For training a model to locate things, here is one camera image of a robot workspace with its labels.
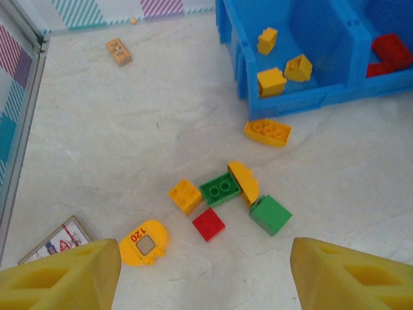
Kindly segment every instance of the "wall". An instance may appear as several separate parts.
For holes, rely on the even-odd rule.
[[[14,0],[43,34],[211,12],[215,0]]]
[[[8,168],[34,51],[0,12],[0,191]]]

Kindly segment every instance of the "blue storage container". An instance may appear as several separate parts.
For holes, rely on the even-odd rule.
[[[413,88],[413,66],[366,78],[368,64],[379,61],[370,50],[377,36],[395,33],[413,51],[411,0],[216,0],[216,23],[250,120]],[[268,27],[278,36],[264,56],[257,39]],[[313,64],[311,80],[288,81],[282,95],[260,99],[257,73],[284,71],[300,54]]]

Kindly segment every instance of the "red square brick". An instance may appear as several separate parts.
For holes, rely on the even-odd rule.
[[[211,208],[208,208],[192,223],[206,242],[211,241],[225,228],[225,224]]]

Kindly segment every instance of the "printed number 120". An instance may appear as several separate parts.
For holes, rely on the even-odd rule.
[[[140,230],[136,231],[133,235],[130,236],[130,239],[133,242],[137,242],[137,240],[140,239],[143,236],[143,234],[145,234],[145,233],[146,233],[146,231],[144,231],[142,228],[140,228]]]

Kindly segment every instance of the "orange duplo brick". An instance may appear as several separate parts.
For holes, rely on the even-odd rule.
[[[123,67],[132,62],[132,56],[119,38],[109,41],[106,43],[106,46],[119,67]]]
[[[261,119],[259,121],[249,121],[244,128],[244,133],[248,138],[257,142],[272,147],[284,147],[288,142],[291,130],[291,126],[271,119]]]
[[[202,194],[187,179],[182,179],[169,193],[176,205],[188,216],[202,201]]]

